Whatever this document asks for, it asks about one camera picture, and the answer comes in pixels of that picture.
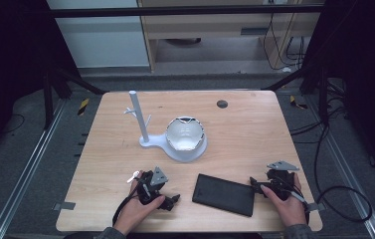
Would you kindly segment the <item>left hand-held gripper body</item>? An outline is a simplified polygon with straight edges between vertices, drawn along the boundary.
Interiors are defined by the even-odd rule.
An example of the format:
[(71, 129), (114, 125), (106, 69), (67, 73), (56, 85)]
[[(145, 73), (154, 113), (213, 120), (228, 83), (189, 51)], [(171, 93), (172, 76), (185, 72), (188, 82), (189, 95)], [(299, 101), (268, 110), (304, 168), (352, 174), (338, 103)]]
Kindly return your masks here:
[(157, 198), (160, 195), (159, 190), (167, 181), (167, 176), (159, 166), (143, 172), (137, 180), (137, 196), (140, 202), (145, 205)]

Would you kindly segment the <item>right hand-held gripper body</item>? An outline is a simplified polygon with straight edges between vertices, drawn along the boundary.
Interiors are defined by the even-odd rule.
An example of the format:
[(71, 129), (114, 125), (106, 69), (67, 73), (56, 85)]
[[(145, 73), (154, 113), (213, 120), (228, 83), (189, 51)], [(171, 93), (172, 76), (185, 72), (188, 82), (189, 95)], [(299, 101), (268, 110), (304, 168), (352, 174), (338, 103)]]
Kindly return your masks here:
[(293, 192), (300, 194), (294, 184), (294, 173), (299, 171), (297, 166), (281, 160), (269, 163), (268, 168), (270, 169), (267, 172), (270, 188), (279, 199), (287, 200)]

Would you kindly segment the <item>black case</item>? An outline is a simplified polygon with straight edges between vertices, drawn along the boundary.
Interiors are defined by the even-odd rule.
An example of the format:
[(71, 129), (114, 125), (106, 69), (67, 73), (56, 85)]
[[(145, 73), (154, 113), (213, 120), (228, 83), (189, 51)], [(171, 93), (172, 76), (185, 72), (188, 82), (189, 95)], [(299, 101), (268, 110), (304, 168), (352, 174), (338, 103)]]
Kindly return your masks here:
[(192, 201), (225, 211), (252, 217), (254, 189), (245, 184), (199, 174)]

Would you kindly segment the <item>person's left hand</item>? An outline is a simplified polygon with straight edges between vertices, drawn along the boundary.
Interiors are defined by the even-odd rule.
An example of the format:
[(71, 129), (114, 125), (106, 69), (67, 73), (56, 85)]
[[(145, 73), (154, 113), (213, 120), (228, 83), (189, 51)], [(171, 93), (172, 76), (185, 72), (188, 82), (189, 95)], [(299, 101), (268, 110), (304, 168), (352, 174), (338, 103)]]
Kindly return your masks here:
[(129, 193), (132, 194), (130, 199), (122, 207), (113, 228), (124, 236), (127, 236), (135, 229), (150, 213), (156, 210), (165, 200), (165, 196), (161, 195), (152, 202), (143, 205), (136, 197), (137, 181), (132, 180)]

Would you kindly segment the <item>person's right hand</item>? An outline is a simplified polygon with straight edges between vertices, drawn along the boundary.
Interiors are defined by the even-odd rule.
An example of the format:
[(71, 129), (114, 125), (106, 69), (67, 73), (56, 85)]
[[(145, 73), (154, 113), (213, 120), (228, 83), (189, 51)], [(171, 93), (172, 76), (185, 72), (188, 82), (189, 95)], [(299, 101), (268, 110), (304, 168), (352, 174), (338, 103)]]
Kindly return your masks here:
[(262, 186), (261, 190), (276, 208), (284, 227), (307, 224), (304, 206), (297, 198), (291, 195), (281, 200), (270, 188)]

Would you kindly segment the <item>grey tape piece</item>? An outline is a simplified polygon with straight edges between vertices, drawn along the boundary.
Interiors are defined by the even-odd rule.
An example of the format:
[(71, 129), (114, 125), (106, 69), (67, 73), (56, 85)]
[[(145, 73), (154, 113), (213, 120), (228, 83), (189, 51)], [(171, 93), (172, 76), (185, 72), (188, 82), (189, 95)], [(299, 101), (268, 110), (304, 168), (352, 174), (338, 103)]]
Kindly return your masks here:
[(325, 209), (326, 209), (326, 206), (323, 203), (313, 202), (313, 203), (306, 204), (305, 212), (309, 213), (311, 211), (322, 211)]
[(76, 206), (75, 202), (57, 202), (53, 206), (54, 211), (61, 211), (61, 210), (73, 210)]

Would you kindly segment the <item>white tree stand with base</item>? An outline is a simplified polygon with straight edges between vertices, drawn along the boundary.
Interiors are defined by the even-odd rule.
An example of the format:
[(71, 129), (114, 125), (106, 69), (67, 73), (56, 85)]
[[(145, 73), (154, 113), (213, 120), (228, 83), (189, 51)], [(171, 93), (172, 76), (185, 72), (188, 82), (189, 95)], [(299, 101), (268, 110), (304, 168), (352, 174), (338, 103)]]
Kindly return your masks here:
[(139, 144), (143, 148), (161, 148), (170, 158), (179, 162), (191, 162), (201, 157), (207, 149), (208, 139), (203, 125), (192, 117), (173, 119), (162, 134), (150, 134), (147, 131), (148, 119), (143, 118), (136, 91), (129, 91), (132, 109), (125, 113), (133, 115), (138, 122), (141, 137)]

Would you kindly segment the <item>white bowl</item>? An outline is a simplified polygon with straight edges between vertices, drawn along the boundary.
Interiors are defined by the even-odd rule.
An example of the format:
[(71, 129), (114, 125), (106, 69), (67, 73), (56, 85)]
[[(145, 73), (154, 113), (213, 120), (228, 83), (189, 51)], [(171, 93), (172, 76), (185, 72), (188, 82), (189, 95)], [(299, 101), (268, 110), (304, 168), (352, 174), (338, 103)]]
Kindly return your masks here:
[(202, 143), (205, 132), (202, 124), (197, 119), (179, 117), (167, 126), (165, 136), (173, 149), (191, 151)]

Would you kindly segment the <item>yellow black hazard tape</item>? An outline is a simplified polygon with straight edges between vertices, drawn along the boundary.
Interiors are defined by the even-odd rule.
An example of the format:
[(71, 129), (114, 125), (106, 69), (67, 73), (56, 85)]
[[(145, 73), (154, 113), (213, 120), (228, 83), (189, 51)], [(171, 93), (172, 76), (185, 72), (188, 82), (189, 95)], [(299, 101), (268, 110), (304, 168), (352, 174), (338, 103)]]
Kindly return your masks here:
[(78, 116), (82, 116), (89, 104), (89, 101), (90, 99), (89, 98), (86, 98), (86, 99), (83, 99), (82, 102), (81, 102), (81, 105), (78, 109)]
[(305, 101), (304, 96), (290, 96), (289, 102), (293, 107), (306, 110), (307, 109), (307, 103)]

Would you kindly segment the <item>black metal stand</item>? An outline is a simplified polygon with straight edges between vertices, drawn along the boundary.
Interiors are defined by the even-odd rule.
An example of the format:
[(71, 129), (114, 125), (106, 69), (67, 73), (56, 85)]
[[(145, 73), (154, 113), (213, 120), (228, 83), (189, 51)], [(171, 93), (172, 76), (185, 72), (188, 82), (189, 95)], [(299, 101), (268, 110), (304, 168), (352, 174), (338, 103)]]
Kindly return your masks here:
[(264, 88), (264, 91), (277, 91), (282, 86), (287, 85), (295, 79), (303, 78), (300, 86), (302, 93), (310, 93), (318, 87), (318, 116), (324, 125), (328, 125), (327, 112), (327, 69), (323, 66), (308, 65), (289, 74), (280, 81)]
[(45, 106), (44, 129), (48, 129), (54, 119), (52, 90), (56, 91), (60, 99), (68, 99), (72, 95), (72, 91), (68, 86), (67, 81), (75, 83), (96, 95), (105, 94), (105, 90), (101, 90), (100, 88), (91, 85), (90, 83), (84, 81), (81, 77), (73, 75), (68, 71), (60, 68), (50, 68), (46, 70), (43, 76)]

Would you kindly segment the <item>black curtain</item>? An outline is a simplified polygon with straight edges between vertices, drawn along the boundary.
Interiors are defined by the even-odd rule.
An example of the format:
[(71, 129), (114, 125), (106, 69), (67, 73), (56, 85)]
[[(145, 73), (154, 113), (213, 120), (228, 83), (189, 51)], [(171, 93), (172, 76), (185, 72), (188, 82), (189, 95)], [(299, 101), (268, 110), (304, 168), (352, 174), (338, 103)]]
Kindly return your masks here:
[(375, 0), (325, 0), (304, 63), (346, 83), (346, 103), (375, 157)]
[(47, 0), (0, 0), (0, 134), (14, 103), (43, 87), (49, 64), (79, 73), (57, 22), (32, 14), (48, 8)]

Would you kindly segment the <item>white cabinet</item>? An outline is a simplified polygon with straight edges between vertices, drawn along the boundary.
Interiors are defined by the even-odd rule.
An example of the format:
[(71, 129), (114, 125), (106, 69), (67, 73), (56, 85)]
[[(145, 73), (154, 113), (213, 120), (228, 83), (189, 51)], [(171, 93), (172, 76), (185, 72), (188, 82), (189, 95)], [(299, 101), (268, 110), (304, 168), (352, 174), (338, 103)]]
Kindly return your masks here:
[[(137, 7), (136, 0), (47, 0), (52, 10)], [(148, 67), (140, 18), (57, 18), (79, 69)]]

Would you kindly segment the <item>wooden cabinet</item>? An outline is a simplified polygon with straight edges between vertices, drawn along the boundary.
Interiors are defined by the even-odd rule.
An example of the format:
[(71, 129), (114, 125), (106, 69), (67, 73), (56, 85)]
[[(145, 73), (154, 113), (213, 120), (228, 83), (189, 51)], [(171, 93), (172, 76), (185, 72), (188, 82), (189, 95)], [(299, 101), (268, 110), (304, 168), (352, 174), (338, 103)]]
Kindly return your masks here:
[[(178, 7), (214, 5), (295, 5), (322, 4), (324, 0), (136, 0), (140, 7)], [(310, 37), (317, 24), (316, 13), (267, 13), (143, 16), (141, 18), (149, 60), (156, 52), (152, 46), (163, 39), (192, 39), (256, 36), (266, 50), (270, 66), (286, 63), (290, 39)]]

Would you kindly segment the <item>black horizontal bar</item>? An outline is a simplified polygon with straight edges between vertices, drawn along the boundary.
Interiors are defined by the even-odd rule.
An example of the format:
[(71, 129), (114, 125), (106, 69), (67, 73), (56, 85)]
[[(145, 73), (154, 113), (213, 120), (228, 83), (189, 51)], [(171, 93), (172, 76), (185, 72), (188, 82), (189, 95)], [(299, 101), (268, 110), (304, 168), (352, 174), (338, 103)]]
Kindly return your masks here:
[(61, 9), (49, 10), (46, 15), (54, 18), (84, 17), (131, 17), (131, 16), (177, 16), (177, 15), (218, 15), (218, 14), (267, 14), (267, 13), (316, 13), (323, 4), (309, 5), (215, 5), (104, 9)]

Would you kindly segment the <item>metal floor rail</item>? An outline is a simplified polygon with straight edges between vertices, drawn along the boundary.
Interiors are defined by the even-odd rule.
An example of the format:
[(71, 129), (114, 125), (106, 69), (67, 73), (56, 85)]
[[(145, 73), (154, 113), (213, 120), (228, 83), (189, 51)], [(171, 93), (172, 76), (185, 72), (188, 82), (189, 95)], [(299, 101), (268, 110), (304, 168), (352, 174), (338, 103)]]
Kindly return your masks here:
[[(324, 142), (327, 145), (328, 151), (331, 154), (332, 160), (335, 163), (344, 184), (352, 189), (357, 190), (361, 194), (366, 195), (360, 182), (353, 173), (350, 165), (346, 162), (344, 154), (342, 153), (332, 132), (330, 130), (327, 130), (324, 135)], [(375, 210), (356, 192), (352, 192), (350, 196), (360, 217), (367, 217), (367, 220), (364, 221), (364, 225), (371, 238), (375, 239)]]
[(31, 156), (28, 159), (22, 173), (19, 176), (8, 200), (0, 213), (0, 239), (3, 239), (17, 209), (32, 181), (33, 176), (41, 162), (43, 155), (52, 139), (52, 136), (62, 118), (63, 111), (67, 104), (66, 100), (58, 100), (58, 104), (53, 112), (53, 119), (50, 125), (42, 131)]

